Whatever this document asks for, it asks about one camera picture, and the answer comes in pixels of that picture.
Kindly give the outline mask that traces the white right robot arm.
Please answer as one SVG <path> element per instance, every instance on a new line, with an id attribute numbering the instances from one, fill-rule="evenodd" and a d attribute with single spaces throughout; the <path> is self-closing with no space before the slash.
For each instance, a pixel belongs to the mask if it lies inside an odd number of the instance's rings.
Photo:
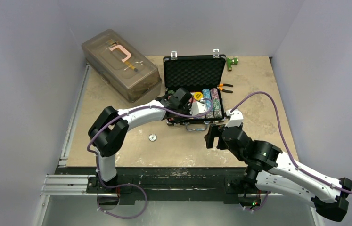
<path id="1" fill-rule="evenodd" d="M 243 131 L 243 116 L 238 110 L 227 112 L 225 125 L 211 124 L 205 135 L 206 147 L 227 149 L 247 167 L 235 185 L 244 193 L 254 189 L 290 195 L 313 207 L 324 218 L 341 222 L 346 216 L 348 192 L 352 181 L 332 178 L 301 163 L 267 141 L 253 140 Z"/>

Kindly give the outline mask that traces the white dealer chip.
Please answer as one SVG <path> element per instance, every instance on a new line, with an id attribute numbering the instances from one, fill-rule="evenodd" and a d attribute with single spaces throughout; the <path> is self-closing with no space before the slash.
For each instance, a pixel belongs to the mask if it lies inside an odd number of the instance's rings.
<path id="1" fill-rule="evenodd" d="M 157 140 L 157 135 L 156 134 L 150 134 L 148 139 L 151 142 L 155 142 Z"/>

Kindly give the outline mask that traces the yellow big blind button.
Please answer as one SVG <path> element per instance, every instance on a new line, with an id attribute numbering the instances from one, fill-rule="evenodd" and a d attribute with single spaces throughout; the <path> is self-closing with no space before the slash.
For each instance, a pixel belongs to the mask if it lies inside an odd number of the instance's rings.
<path id="1" fill-rule="evenodd" d="M 204 97 L 202 92 L 195 92 L 193 93 L 193 99 L 195 101 L 200 101 Z"/>

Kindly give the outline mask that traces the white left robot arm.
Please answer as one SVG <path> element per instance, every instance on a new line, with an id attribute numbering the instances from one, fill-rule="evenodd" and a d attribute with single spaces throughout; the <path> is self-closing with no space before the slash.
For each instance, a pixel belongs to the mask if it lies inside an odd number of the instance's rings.
<path id="1" fill-rule="evenodd" d="M 88 131 L 87 151 L 96 157 L 98 186 L 109 193 L 116 188 L 115 155 L 121 149 L 127 132 L 144 124 L 163 121 L 175 116 L 193 119 L 205 116 L 213 108 L 210 98 L 198 101 L 202 108 L 190 102 L 192 95 L 185 88 L 173 94 L 156 97 L 147 104 L 129 109 L 106 107 Z"/>

